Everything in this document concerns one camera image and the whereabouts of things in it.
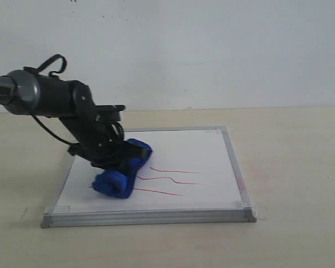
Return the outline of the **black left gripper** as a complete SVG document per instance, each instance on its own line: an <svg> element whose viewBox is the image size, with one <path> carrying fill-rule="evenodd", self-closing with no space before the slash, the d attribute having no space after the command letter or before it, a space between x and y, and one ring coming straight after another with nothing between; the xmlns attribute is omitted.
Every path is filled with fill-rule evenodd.
<svg viewBox="0 0 335 268"><path fill-rule="evenodd" d="M124 131L119 121L99 121L97 117L90 121L69 117L67 129L77 140L77 143L69 146L68 153L88 160L96 168L116 169L121 174L129 174L130 161L126 157L146 157L143 146L124 142Z"/></svg>

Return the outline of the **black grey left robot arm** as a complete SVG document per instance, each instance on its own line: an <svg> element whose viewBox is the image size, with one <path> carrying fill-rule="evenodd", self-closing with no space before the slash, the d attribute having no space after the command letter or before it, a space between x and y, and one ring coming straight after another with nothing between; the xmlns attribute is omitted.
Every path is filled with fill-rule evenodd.
<svg viewBox="0 0 335 268"><path fill-rule="evenodd" d="M15 115L58 118L76 139L68 152L101 169L130 170L130 159L146 160L147 149L124 138L119 113L124 105L95 105L87 85L77 80L25 70L0 76L0 105Z"/></svg>

